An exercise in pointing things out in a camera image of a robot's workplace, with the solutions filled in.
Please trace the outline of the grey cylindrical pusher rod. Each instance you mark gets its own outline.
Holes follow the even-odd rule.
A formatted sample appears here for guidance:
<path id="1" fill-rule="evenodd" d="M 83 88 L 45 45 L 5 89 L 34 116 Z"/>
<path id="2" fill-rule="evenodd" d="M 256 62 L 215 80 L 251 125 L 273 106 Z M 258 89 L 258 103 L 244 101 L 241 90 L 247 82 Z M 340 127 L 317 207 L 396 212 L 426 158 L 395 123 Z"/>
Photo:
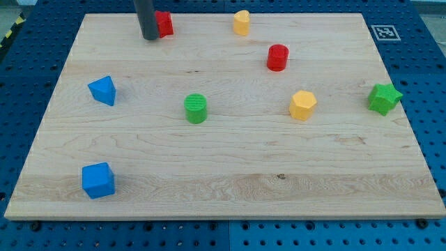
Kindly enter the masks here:
<path id="1" fill-rule="evenodd" d="M 134 0 L 133 3 L 139 21 L 142 37 L 145 40 L 157 40 L 159 38 L 159 31 L 156 22 L 153 1 Z"/>

